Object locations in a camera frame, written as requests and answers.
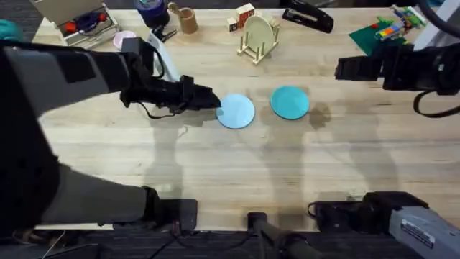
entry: label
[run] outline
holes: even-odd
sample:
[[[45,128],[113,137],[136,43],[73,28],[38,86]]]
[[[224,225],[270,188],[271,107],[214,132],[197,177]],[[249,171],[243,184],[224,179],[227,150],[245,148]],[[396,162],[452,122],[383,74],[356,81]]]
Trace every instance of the label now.
[[[403,219],[401,222],[401,229],[404,232],[407,232],[409,235],[413,236],[418,241],[422,242],[430,249],[433,249],[434,243],[436,241],[434,236],[430,235],[426,231],[421,230],[419,227],[405,219]]]

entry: teal object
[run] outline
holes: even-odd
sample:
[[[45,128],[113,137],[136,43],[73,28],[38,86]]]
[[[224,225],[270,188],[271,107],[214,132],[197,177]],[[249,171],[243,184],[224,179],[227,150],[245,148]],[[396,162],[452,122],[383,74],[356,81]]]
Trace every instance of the teal object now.
[[[22,41],[22,31],[14,22],[0,19],[0,40]]]
[[[249,98],[242,94],[229,94],[221,100],[221,108],[216,110],[217,120],[230,129],[241,129],[249,125],[256,109]]]
[[[270,105],[284,119],[300,119],[310,108],[307,94],[295,86],[281,86],[274,90]]]

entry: light blue disc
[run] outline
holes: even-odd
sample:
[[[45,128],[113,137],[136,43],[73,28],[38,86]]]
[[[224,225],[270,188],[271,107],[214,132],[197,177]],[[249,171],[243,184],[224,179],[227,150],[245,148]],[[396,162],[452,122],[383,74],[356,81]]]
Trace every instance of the light blue disc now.
[[[217,119],[230,129],[241,129],[254,119],[256,109],[249,98],[242,94],[229,94],[221,100],[221,108],[216,110]]]
[[[295,86],[281,86],[270,98],[273,111],[284,119],[299,119],[307,114],[310,102],[307,95]]]

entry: black stapler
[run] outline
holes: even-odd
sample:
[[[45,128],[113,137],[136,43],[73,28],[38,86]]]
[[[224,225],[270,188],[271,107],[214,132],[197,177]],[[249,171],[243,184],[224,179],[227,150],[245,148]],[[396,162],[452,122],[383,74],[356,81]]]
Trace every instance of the black stapler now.
[[[319,8],[301,0],[291,0],[282,18],[297,24],[331,33],[334,19]]]

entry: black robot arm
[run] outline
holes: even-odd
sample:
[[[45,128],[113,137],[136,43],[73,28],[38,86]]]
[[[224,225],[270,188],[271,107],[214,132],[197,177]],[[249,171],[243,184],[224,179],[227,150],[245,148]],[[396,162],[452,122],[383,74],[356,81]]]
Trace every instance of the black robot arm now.
[[[37,116],[113,92],[120,92],[126,107],[133,102],[148,102],[158,107],[166,106],[173,114],[186,109],[220,107],[212,89],[194,84],[189,76],[183,76],[179,82],[154,76],[152,65],[156,49],[141,38],[129,41],[131,44],[126,44],[129,47],[124,44],[124,53],[11,41],[2,41],[0,47]]]
[[[152,188],[112,183],[60,164],[37,121],[52,109],[115,92],[126,107],[149,102],[172,115],[220,106],[212,89],[191,77],[169,82],[152,75],[155,49],[133,40],[139,47],[125,53],[0,41],[0,235],[36,224],[195,227],[195,200],[160,200]]]

